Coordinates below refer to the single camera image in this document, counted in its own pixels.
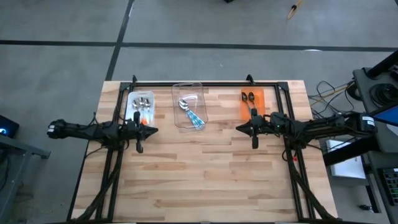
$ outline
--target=gray floor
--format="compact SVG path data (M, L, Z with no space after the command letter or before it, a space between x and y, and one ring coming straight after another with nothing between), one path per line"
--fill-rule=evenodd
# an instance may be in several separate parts
M0 1L0 40L115 42L127 2ZM306 0L287 22L294 2L136 0L124 41L398 47L398 7L393 0ZM48 161L32 161L15 219L65 220L86 141L51 140L45 132L58 118L76 123L91 119L112 53L113 47L0 45L0 114L21 124L19 140L52 151ZM305 80L308 93L314 94L318 82L346 83L352 70L371 67L389 54L122 48L113 80L130 80L132 74L139 80L242 80L250 73L257 80ZM363 110L352 101L356 110ZM350 109L344 96L334 105ZM356 207L369 203L361 183L331 179L331 186L340 218L387 222L385 212Z

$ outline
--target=clear plastic container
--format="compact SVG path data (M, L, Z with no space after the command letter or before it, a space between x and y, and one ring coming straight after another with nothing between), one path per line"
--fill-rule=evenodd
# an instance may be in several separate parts
M202 130L208 121L205 96L201 83L179 83L172 87L174 124L181 129ZM185 101L188 109L203 121L202 125L194 125L186 110L180 107L179 102Z
M126 119L134 119L134 113L140 112L140 122L155 126L155 95L151 91L133 91L127 98Z

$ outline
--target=computer equipment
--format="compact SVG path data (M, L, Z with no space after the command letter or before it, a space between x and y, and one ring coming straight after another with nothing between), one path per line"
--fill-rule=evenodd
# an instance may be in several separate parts
M376 120L393 126L398 126L398 101L383 106L371 113Z
M17 133L18 128L19 124L0 115L0 134L13 138Z
M390 204L398 205L398 167L379 169L379 173Z

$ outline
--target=butcher block tabletop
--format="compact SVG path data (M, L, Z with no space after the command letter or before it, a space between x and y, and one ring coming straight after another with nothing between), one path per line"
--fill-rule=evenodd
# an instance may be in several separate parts
M312 119L304 82L287 82L295 119ZM119 85L104 82L96 114L99 122L112 120ZM266 113L277 111L275 89L254 88L264 90ZM288 165L281 156L283 140L261 135L259 148L253 150L250 137L235 130L247 122L239 114L240 87L203 87L208 122L204 130L188 133L174 124L171 87L134 91L154 92L159 132L142 142L143 154L136 152L135 140L124 151L114 222L297 221ZM87 153L99 147L90 142ZM322 152L307 147L303 157L312 192L337 217ZM72 218L81 215L100 190L105 159L106 149L85 159ZM307 214L302 192L300 198Z

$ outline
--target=orange tray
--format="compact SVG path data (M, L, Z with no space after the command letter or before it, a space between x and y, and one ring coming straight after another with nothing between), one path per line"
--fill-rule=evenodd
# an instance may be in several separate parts
M248 98L250 92L254 94L254 103L256 104L258 115L266 113L266 102L264 100L264 89L262 87L245 87L241 89L241 93L242 92L245 92ZM249 99L248 103L249 106L253 109L253 104L249 101ZM241 100L241 119L245 121L251 119L248 105L243 100Z

